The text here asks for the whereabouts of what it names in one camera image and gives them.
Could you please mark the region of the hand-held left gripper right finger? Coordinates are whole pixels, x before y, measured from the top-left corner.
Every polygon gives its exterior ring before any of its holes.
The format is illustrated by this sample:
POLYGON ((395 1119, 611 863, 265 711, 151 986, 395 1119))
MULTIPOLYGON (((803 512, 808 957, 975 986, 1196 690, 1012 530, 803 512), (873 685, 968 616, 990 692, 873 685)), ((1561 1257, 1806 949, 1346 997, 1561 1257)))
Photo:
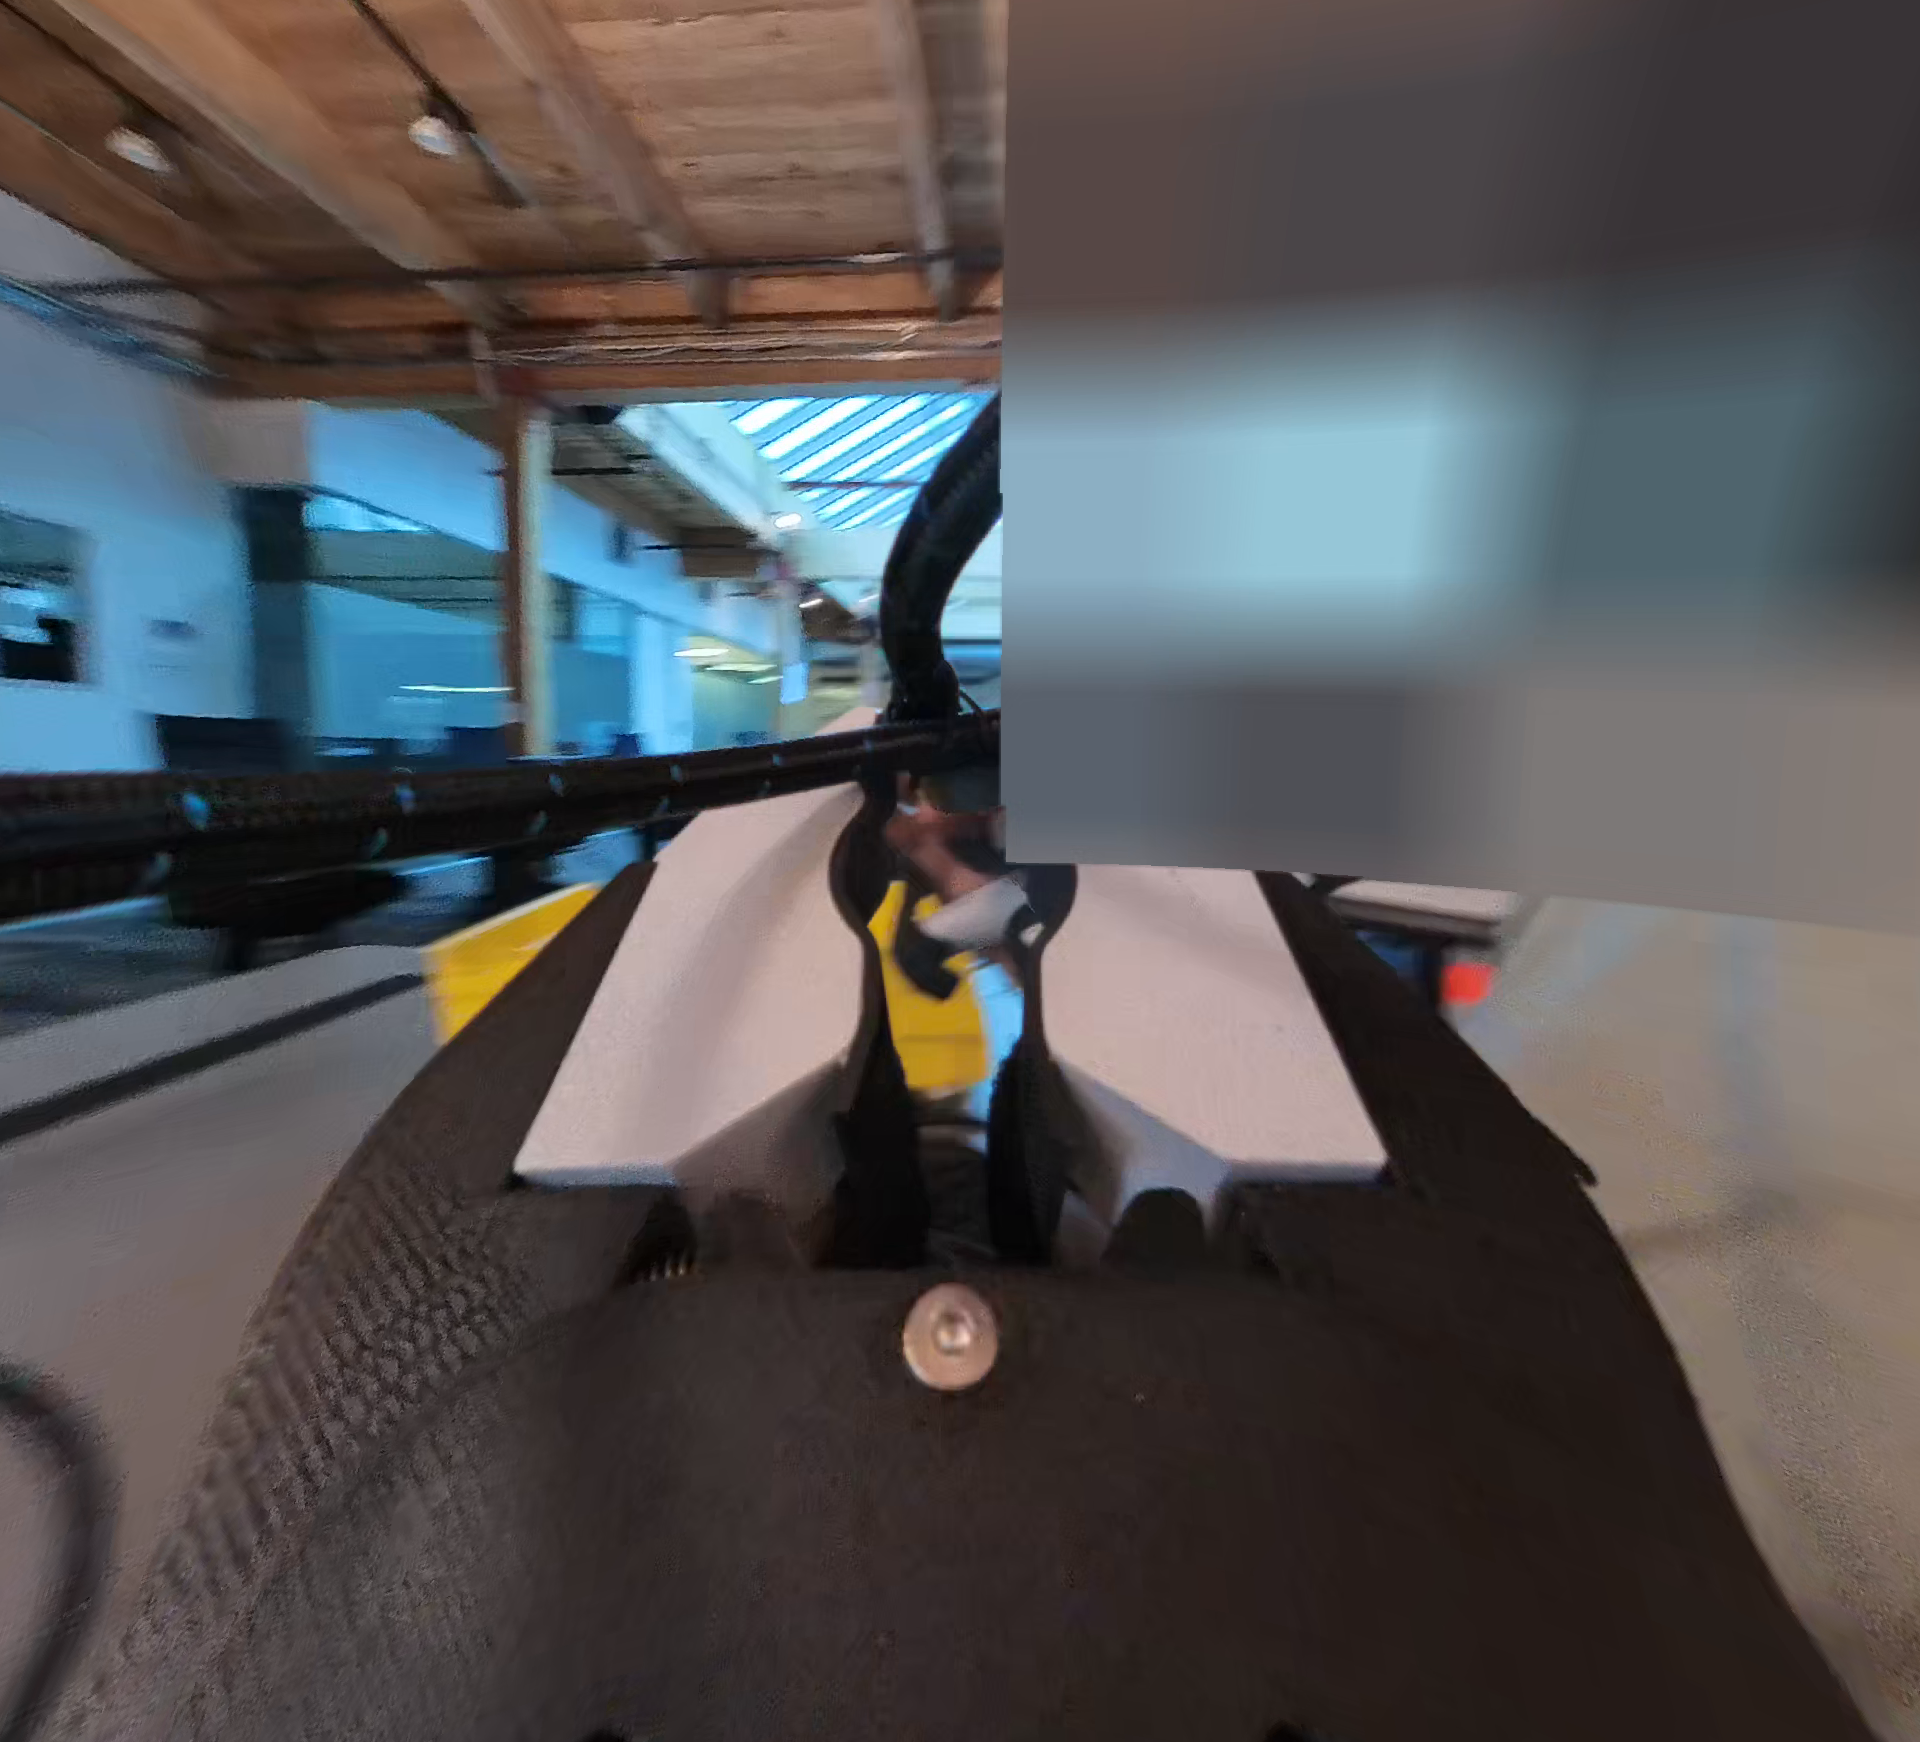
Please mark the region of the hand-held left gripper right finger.
POLYGON ((1091 1263, 1122 1223, 1206 1244, 1245 1193, 1378 1187, 1389 1145, 1249 873, 1012 869, 987 949, 1020 1034, 987 1115, 987 1232, 1091 1263))

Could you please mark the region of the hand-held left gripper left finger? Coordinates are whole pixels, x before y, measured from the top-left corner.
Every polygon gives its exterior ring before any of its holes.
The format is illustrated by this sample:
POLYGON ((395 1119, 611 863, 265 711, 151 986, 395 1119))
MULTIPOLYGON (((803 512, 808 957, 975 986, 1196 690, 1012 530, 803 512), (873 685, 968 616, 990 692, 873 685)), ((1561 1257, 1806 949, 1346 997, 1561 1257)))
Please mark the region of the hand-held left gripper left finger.
POLYGON ((920 1263, 930 1178, 871 907, 893 786, 697 813, 655 863, 511 1158, 531 1193, 638 1187, 708 1248, 920 1263))

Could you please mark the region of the yellow plastic bin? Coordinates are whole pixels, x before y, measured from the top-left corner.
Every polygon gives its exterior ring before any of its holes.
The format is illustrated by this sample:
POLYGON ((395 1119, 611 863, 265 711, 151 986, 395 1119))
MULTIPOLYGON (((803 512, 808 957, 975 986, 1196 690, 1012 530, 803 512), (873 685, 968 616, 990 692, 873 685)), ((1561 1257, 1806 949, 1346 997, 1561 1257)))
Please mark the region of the yellow plastic bin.
MULTIPOLYGON (((511 912, 495 912, 452 935, 423 949, 423 989, 434 1012, 434 1034, 452 1039, 511 974, 537 962, 537 950, 561 935, 561 929, 585 912, 603 883, 577 883, 543 895, 511 912)), ((930 895, 907 895, 887 883, 886 903, 871 918, 871 935, 877 944, 887 1034, 904 1066, 904 1085, 925 1100, 956 1100, 990 1078, 987 1068, 987 1016, 968 980, 968 962, 954 971, 956 986, 946 997, 920 989, 893 944, 904 944, 904 918, 932 912, 930 895)))

